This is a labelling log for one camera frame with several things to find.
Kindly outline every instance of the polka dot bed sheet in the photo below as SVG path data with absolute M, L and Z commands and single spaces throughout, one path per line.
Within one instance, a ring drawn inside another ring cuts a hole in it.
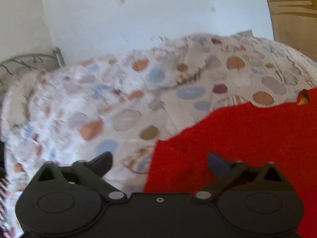
M 21 110 L 26 120 L 7 120 L 15 99 L 10 91 L 2 112 L 7 236 L 22 234 L 14 206 L 45 161 L 67 166 L 110 151 L 114 165 L 104 179 L 128 195 L 140 192 L 158 139 L 220 107 L 295 101 L 302 89 L 317 86 L 316 79 L 316 64 L 284 44 L 208 34 L 37 76 L 27 110 Z

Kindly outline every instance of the red cloth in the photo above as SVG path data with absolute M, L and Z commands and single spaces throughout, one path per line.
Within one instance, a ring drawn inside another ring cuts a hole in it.
M 317 88 L 310 103 L 258 108 L 250 102 L 218 109 L 167 141 L 158 141 L 144 192 L 190 192 L 210 184 L 211 151 L 250 166 L 274 161 L 305 205 L 298 229 L 303 238 L 317 233 Z

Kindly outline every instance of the white wall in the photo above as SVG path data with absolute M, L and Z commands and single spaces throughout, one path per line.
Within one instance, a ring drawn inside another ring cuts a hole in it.
M 0 61 L 26 53 L 50 53 L 42 0 L 0 0 Z
M 43 0 L 53 43 L 67 62 L 146 49 L 193 32 L 252 29 L 273 39 L 267 0 Z

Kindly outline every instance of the wooden panel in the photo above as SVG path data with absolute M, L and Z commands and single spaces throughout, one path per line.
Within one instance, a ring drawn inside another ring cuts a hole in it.
M 317 0 L 268 0 L 274 39 L 317 60 Z

